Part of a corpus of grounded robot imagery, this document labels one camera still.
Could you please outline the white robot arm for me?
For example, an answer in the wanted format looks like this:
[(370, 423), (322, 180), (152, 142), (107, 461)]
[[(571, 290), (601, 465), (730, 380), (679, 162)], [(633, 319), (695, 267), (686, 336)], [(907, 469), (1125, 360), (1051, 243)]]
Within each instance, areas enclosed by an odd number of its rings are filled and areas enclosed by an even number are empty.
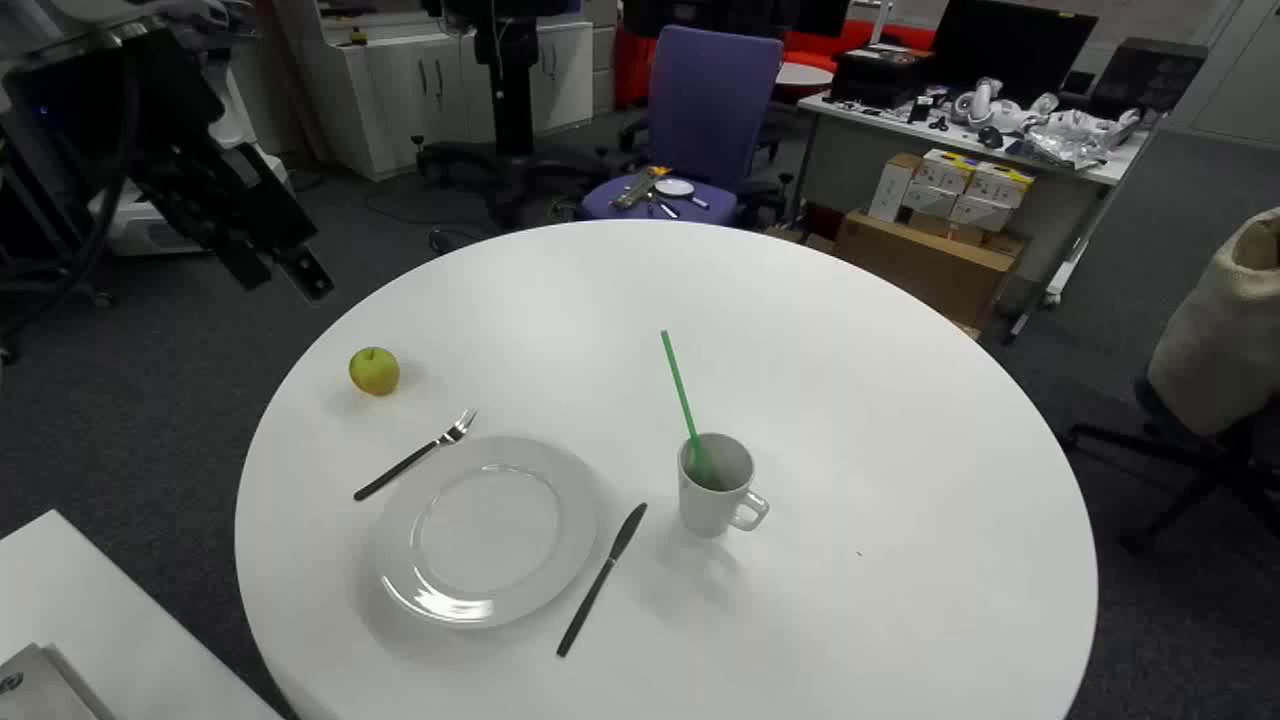
[(224, 104), (166, 29), (24, 60), (2, 86), (87, 197), (134, 185), (243, 286), (282, 267), (305, 294), (332, 290), (314, 223), (251, 142), (212, 135)]

